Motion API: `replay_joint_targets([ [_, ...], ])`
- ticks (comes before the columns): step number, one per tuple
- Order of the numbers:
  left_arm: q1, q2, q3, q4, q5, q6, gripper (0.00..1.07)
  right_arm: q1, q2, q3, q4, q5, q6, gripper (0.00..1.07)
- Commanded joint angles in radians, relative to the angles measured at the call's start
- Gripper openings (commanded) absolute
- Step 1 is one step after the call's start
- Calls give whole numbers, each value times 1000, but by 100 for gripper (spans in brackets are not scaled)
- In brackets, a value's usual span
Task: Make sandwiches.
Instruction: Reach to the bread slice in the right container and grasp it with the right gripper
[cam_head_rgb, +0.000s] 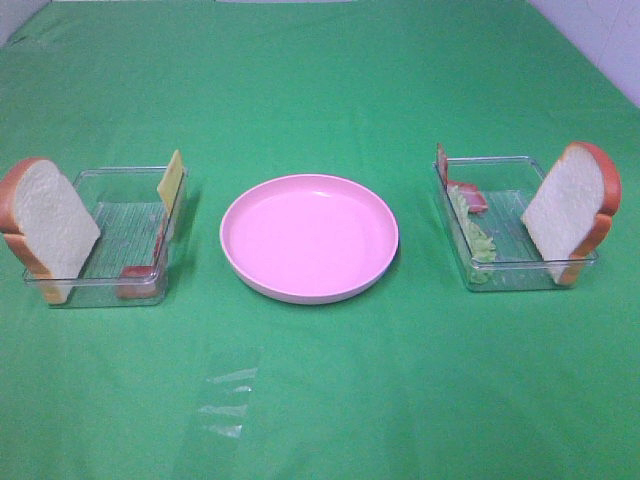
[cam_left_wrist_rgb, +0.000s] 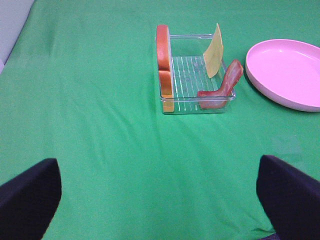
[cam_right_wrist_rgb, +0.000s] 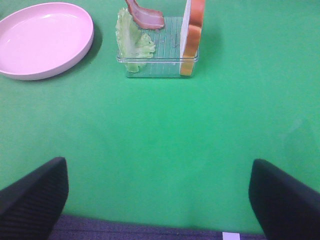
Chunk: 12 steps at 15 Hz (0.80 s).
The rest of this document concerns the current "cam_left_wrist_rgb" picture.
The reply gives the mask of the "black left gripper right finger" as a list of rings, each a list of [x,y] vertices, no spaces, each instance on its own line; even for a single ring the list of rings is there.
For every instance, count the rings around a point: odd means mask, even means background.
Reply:
[[[281,240],[320,238],[318,180],[273,155],[263,155],[256,194]]]

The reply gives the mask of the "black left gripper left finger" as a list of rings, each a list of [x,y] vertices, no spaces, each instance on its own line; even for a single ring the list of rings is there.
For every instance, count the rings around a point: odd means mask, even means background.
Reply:
[[[62,197],[55,158],[44,159],[0,186],[0,238],[40,240]]]

